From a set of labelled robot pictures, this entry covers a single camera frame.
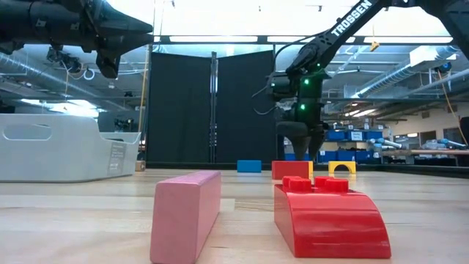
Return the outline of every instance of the cable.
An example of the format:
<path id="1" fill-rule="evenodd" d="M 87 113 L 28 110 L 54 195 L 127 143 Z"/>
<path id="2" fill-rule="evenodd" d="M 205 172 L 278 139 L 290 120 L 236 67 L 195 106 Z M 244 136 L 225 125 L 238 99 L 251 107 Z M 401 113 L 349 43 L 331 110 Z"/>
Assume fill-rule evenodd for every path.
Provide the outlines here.
<path id="1" fill-rule="evenodd" d="M 443 78 L 441 77 L 440 71 L 437 70 L 437 72 L 438 72 L 438 75 L 440 76 L 440 80 L 442 80 Z M 464 140 L 464 143 L 466 144 L 466 146 L 469 146 L 468 141 L 466 140 L 466 138 L 465 138 L 465 136 L 464 136 L 464 133 L 462 132 L 462 129 L 461 129 L 461 122 L 459 121 L 459 118 L 457 118 L 456 114 L 454 113 L 453 107 L 451 106 L 451 103 L 450 103 L 450 101 L 449 101 L 448 93 L 446 92 L 445 84 L 442 83 L 441 86 L 443 87 L 443 92 L 445 93 L 445 98 L 446 98 L 446 102 L 448 102 L 449 109 L 451 110 L 451 113 L 453 114 L 454 119 L 457 120 L 457 127 L 458 127 L 458 129 L 459 129 L 459 132 L 461 133 L 461 137 L 462 137 L 462 139 Z"/>

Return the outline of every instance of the toy block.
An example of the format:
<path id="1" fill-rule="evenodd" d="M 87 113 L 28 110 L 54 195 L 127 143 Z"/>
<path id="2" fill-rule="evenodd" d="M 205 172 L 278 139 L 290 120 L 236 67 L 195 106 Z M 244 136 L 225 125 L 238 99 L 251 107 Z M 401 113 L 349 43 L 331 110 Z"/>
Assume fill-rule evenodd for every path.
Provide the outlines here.
<path id="1" fill-rule="evenodd" d="M 220 172 L 195 172 L 157 183 L 152 263 L 195 263 L 217 218 L 220 199 Z"/>
<path id="2" fill-rule="evenodd" d="M 238 172 L 261 172 L 261 161 L 237 161 Z"/>
<path id="3" fill-rule="evenodd" d="M 345 165 L 352 174 L 357 173 L 357 163 L 354 161 L 329 161 L 329 173 L 334 173 L 339 165 Z"/>
<path id="4" fill-rule="evenodd" d="M 284 176 L 299 176 L 309 179 L 308 161 L 272 161 L 272 180 L 281 180 Z"/>
<path id="5" fill-rule="evenodd" d="M 295 257 L 388 259 L 391 246 L 373 201 L 332 177 L 284 177 L 274 219 Z"/>

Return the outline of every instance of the red curved block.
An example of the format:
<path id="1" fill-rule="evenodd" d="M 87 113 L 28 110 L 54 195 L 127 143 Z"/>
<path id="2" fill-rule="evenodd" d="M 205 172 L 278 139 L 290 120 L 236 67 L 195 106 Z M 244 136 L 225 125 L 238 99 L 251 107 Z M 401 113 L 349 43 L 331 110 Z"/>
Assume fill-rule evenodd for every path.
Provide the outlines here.
<path id="1" fill-rule="evenodd" d="M 295 257 L 391 257 L 373 201 L 332 177 L 284 177 L 274 186 L 274 218 Z"/>

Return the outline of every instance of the yellow arch block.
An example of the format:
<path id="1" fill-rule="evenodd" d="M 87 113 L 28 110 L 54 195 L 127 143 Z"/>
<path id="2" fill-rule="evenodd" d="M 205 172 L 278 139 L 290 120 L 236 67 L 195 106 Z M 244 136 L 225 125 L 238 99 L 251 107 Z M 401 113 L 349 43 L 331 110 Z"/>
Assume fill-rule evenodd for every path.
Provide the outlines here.
<path id="1" fill-rule="evenodd" d="M 345 165 L 352 174 L 357 173 L 357 164 L 354 161 L 329 161 L 329 173 L 334 173 L 339 165 Z"/>

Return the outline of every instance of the label on bin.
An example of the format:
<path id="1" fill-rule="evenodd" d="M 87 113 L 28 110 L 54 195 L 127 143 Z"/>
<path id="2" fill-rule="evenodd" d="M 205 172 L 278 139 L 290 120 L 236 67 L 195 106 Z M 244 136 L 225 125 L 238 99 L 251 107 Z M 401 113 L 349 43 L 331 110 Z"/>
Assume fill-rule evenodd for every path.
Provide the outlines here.
<path id="1" fill-rule="evenodd" d="M 124 171 L 125 151 L 127 145 L 120 142 L 112 142 L 111 156 L 109 157 L 108 176 L 120 176 Z"/>
<path id="2" fill-rule="evenodd" d="M 351 139 L 353 141 L 363 141 L 363 134 L 361 132 L 358 132 L 358 131 L 352 131 L 350 132 L 350 135 L 351 135 Z"/>

